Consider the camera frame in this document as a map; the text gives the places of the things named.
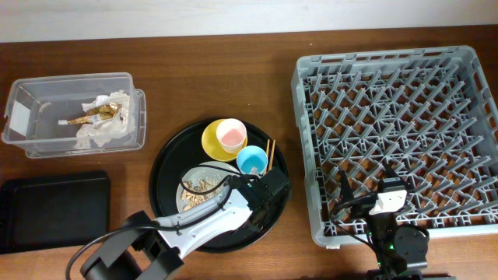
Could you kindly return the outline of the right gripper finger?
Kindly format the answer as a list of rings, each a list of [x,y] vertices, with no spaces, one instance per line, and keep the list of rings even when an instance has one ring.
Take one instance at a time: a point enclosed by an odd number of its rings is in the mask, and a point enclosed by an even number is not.
[[[395,172],[395,170],[391,167],[389,161],[387,159],[383,160],[383,166],[386,172],[386,177],[384,179],[385,183],[404,183],[405,181]]]
[[[340,175],[340,202],[346,203],[354,199],[354,194],[352,192],[352,188],[349,183],[349,179],[347,177],[347,173],[344,170],[339,171]]]

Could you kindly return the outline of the blue cup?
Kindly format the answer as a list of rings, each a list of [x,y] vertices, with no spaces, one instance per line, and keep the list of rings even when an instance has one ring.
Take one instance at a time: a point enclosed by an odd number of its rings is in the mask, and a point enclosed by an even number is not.
[[[241,173],[262,175],[266,166],[265,150],[249,145],[241,149],[237,155],[237,167]]]

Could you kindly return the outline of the grey round plate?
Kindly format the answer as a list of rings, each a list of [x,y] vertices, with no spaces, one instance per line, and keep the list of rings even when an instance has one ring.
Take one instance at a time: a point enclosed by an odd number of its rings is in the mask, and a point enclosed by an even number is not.
[[[218,161],[208,161],[202,163],[202,165],[212,166],[212,168],[206,168],[206,167],[191,168],[183,176],[182,183],[186,180],[192,180],[195,178],[205,178],[207,176],[213,176],[213,175],[220,175],[222,179],[224,179],[228,175],[235,175],[240,173],[240,171],[236,167],[231,166],[228,163],[223,163]],[[223,187],[223,190],[220,193],[225,194],[226,189],[227,186]],[[220,193],[217,194],[215,197],[220,198],[221,197]]]

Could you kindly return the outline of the pink cup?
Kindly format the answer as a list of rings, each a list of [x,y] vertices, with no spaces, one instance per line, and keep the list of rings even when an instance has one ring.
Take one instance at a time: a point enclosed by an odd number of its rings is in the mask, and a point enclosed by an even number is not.
[[[235,153],[245,143],[247,129],[242,121],[228,118],[221,121],[217,126],[216,137],[225,152]]]

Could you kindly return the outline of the food scraps and rice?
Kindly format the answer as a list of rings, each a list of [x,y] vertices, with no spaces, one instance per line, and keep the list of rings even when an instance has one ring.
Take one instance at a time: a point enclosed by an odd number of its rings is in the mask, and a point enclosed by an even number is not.
[[[178,211],[187,211],[215,197],[223,190],[223,187],[213,190],[213,188],[219,184],[221,180],[222,177],[220,175],[186,180],[183,184],[187,190],[179,184],[177,188],[176,200]]]

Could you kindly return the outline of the white tissue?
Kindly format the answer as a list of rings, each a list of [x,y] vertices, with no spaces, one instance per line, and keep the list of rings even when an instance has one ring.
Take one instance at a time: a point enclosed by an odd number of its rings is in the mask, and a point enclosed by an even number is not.
[[[76,132],[78,140],[76,149],[89,149],[92,144],[96,144],[99,148],[103,148],[108,142],[112,140],[110,135],[121,134],[127,131],[129,125],[132,130],[135,129],[135,117],[129,109],[130,97],[121,89],[117,92],[112,92],[109,95],[99,95],[92,103],[83,103],[82,109],[89,113],[91,109],[116,103],[121,105],[117,116],[109,120],[96,122],[94,124],[83,124]]]

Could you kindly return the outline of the gold foil wrapper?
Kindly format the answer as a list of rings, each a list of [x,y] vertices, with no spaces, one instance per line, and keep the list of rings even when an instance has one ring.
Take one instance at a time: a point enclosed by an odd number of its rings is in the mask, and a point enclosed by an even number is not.
[[[59,125],[68,124],[93,124],[100,121],[105,121],[113,118],[121,109],[121,105],[117,103],[110,103],[101,107],[96,107],[89,110],[85,116],[78,117],[72,120],[59,120]]]

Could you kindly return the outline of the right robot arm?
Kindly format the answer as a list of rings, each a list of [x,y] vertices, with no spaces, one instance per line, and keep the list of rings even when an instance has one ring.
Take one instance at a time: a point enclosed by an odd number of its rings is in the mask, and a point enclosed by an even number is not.
[[[354,219],[365,220],[366,239],[355,239],[366,244],[377,258],[378,268],[366,273],[368,279],[422,279],[420,270],[427,267],[430,234],[419,226],[396,222],[396,215],[414,187],[403,180],[387,160],[383,166],[386,176],[379,181],[377,190],[358,198],[353,195],[346,172],[339,172],[339,204],[329,212],[330,220],[338,229],[343,229],[335,216],[344,209],[350,210]]]

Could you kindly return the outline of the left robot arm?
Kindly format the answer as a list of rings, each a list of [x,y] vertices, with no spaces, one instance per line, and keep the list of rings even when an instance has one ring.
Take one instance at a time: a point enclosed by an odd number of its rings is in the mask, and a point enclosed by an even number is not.
[[[289,193],[289,178],[278,167],[262,176],[241,173],[225,163],[204,163],[202,168],[226,173],[219,194],[170,216],[150,219],[136,212],[119,229],[79,249],[66,265],[65,277],[70,278],[76,260],[97,245],[80,268],[85,279],[172,279],[192,251],[245,224],[263,224],[271,207]]]

